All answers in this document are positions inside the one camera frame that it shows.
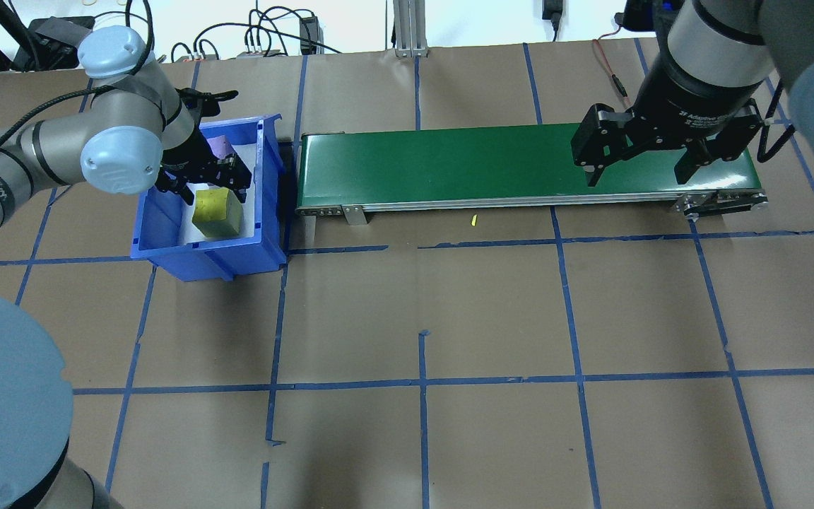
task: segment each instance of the green conveyor belt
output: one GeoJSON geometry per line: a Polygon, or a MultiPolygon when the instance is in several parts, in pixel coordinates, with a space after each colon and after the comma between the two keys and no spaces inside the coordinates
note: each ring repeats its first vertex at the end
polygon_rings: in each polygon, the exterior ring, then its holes
{"type": "Polygon", "coordinates": [[[298,210],[547,205],[675,199],[707,190],[762,188],[748,153],[700,168],[678,186],[683,151],[647,152],[611,165],[587,187],[572,163],[577,124],[441,129],[304,137],[298,210]]]}

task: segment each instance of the table surface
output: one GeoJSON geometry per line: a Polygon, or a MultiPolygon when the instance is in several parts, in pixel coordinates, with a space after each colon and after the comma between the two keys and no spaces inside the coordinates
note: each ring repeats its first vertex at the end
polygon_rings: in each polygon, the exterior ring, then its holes
{"type": "MultiPolygon", "coordinates": [[[[654,40],[605,49],[637,90],[654,40]]],[[[588,42],[165,71],[239,90],[221,119],[280,112],[288,152],[620,107],[588,42]]],[[[86,84],[0,74],[0,126],[86,84]]],[[[130,261],[136,197],[78,185],[0,230],[0,296],[54,336],[70,456],[128,509],[814,507],[814,157],[797,135],[757,170],[768,209],[694,225],[659,204],[285,217],[288,264],[233,283],[130,261]]]]}

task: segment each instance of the small yellow object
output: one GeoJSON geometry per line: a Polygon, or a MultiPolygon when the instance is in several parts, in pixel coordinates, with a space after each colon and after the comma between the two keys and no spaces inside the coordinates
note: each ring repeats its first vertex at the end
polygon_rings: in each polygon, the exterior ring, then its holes
{"type": "Polygon", "coordinates": [[[194,226],[207,238],[240,235],[243,205],[224,187],[200,189],[194,200],[194,226]]]}

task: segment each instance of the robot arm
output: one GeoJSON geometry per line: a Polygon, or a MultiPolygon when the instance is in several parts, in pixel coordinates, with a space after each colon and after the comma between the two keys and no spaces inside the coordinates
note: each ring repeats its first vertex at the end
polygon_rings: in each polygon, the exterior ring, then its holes
{"type": "Polygon", "coordinates": [[[31,123],[2,145],[0,226],[35,193],[83,181],[123,194],[155,185],[188,203],[187,183],[209,182],[245,200],[251,172],[236,157],[216,159],[198,129],[201,113],[218,113],[210,94],[181,90],[182,98],[152,55],[136,75],[126,74],[145,46],[123,26],[81,43],[78,55],[94,86],[114,88],[94,97],[87,112],[31,123]]]}
{"type": "Polygon", "coordinates": [[[814,148],[814,2],[655,2],[656,59],[627,112],[595,104],[572,140],[590,186],[620,160],[685,148],[684,184],[718,158],[739,157],[765,125],[750,99],[773,67],[791,93],[794,125],[814,148]]]}

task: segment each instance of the metal bracket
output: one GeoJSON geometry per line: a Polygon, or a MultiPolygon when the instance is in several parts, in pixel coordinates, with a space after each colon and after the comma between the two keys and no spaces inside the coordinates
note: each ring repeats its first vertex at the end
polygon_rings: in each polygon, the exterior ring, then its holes
{"type": "Polygon", "coordinates": [[[369,223],[362,205],[310,207],[309,209],[297,209],[297,215],[302,217],[345,216],[350,226],[361,226],[369,223]]]}
{"type": "Polygon", "coordinates": [[[766,206],[768,206],[768,197],[765,191],[761,189],[746,193],[714,191],[708,193],[684,193],[671,207],[671,211],[681,212],[684,217],[695,222],[699,217],[760,210],[765,209],[766,206]]]}
{"type": "Polygon", "coordinates": [[[366,225],[369,221],[366,220],[366,213],[359,205],[345,205],[341,207],[345,213],[345,219],[348,220],[350,226],[366,225]]]}
{"type": "Polygon", "coordinates": [[[394,52],[401,58],[426,56],[426,0],[394,0],[394,52]]]}

